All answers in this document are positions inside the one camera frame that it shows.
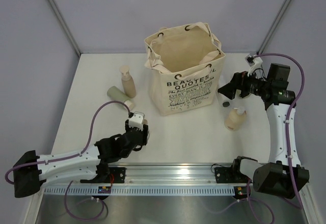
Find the clear amber soap bottle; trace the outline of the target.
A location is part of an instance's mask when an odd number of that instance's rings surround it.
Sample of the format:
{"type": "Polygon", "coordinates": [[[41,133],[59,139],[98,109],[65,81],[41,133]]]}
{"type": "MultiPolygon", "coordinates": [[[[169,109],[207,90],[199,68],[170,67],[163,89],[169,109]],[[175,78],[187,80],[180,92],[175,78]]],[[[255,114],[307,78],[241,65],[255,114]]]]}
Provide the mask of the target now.
{"type": "Polygon", "coordinates": [[[148,125],[148,120],[144,119],[143,124],[147,125],[147,140],[149,140],[149,138],[150,138],[150,129],[149,129],[149,125],[148,125]]]}

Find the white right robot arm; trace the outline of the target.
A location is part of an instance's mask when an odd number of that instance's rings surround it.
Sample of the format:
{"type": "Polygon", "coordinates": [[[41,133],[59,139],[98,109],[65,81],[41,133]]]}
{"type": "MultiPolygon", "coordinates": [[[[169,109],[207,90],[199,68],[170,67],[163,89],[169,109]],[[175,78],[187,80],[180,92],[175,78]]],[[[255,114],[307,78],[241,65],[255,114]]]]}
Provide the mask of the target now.
{"type": "Polygon", "coordinates": [[[241,182],[251,179],[254,190],[260,193],[292,199],[309,181],[309,171],[301,166],[295,145],[294,115],[296,94],[288,90],[290,67],[271,64],[266,80],[248,71],[236,72],[232,79],[218,89],[218,93],[234,99],[256,95],[264,102],[270,128],[268,163],[238,156],[231,167],[231,177],[241,182]]]}

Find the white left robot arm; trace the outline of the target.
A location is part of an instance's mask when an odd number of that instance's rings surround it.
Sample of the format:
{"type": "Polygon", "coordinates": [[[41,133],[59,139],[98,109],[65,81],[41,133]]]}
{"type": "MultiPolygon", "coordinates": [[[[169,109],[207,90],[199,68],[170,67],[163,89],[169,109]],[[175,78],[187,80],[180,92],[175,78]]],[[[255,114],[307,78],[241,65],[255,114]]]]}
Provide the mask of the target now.
{"type": "Polygon", "coordinates": [[[127,158],[131,152],[147,145],[147,120],[125,122],[125,133],[103,138],[88,146],[85,152],[59,155],[37,155],[28,151],[13,166],[14,196],[29,197],[42,187],[56,183],[107,183],[113,180],[109,164],[127,158]]]}

